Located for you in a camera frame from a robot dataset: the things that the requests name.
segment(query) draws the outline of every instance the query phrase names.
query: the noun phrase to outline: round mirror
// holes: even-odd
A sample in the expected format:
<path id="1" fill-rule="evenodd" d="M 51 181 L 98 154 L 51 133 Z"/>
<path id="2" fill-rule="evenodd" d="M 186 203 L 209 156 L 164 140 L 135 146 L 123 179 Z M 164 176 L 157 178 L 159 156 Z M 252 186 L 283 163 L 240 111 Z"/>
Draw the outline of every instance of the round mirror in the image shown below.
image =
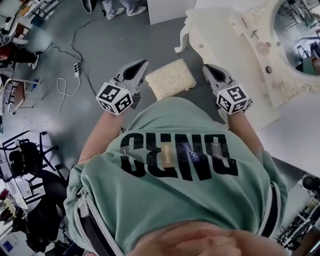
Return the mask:
<path id="1" fill-rule="evenodd" d="M 286 0 L 277 9 L 273 23 L 288 63 L 307 75 L 320 75 L 320 2 Z"/>

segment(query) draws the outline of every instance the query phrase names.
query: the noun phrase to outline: white cabinet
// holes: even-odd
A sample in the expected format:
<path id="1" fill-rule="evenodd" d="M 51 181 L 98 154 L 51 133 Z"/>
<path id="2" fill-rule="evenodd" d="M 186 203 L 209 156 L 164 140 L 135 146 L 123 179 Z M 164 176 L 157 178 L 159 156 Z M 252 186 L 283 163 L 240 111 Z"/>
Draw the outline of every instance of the white cabinet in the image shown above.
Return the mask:
<path id="1" fill-rule="evenodd" d="M 186 10 L 193 9 L 195 3 L 196 0 L 148 0 L 151 25 L 185 17 Z"/>

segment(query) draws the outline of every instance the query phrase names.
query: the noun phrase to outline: black stripe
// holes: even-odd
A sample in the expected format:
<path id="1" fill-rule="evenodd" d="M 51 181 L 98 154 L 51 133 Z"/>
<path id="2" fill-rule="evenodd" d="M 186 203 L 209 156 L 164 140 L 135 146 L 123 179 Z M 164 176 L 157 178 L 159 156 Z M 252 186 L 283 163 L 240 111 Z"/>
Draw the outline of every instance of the black stripe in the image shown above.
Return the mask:
<path id="1" fill-rule="evenodd" d="M 271 191 L 272 191 L 271 209 L 270 209 L 268 220 L 261 234 L 262 237 L 266 237 L 266 238 L 269 238 L 272 235 L 272 232 L 274 231 L 277 224 L 277 220 L 278 220 L 278 197 L 277 197 L 276 189 L 273 185 L 271 185 Z"/>
<path id="2" fill-rule="evenodd" d="M 80 217 L 80 222 L 82 228 L 89 238 L 93 249 L 99 256 L 116 256 L 112 248 L 110 247 L 108 241 L 106 240 L 104 234 L 102 234 L 98 223 L 96 222 L 94 216 L 89 209 L 89 216 L 82 218 L 80 215 L 80 210 L 78 209 L 78 214 Z"/>

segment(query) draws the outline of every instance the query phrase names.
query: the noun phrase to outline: small label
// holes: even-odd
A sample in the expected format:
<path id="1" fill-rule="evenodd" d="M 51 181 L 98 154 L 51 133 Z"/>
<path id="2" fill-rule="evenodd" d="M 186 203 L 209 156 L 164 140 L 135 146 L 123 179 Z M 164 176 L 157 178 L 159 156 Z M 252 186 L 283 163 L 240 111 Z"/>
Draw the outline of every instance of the small label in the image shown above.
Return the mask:
<path id="1" fill-rule="evenodd" d="M 175 167 L 173 157 L 172 157 L 171 142 L 162 142 L 161 143 L 161 152 L 162 152 L 163 168 Z"/>
<path id="2" fill-rule="evenodd" d="M 221 145 L 217 137 L 213 138 L 213 143 L 211 143 L 213 156 L 219 159 L 223 159 Z"/>
<path id="3" fill-rule="evenodd" d="M 191 146 L 189 143 L 184 143 L 183 147 L 185 149 L 185 151 L 188 153 L 189 157 L 191 158 L 191 161 L 193 163 L 199 162 L 200 161 L 200 157 L 198 156 L 198 154 L 196 152 L 194 152 L 191 149 Z"/>

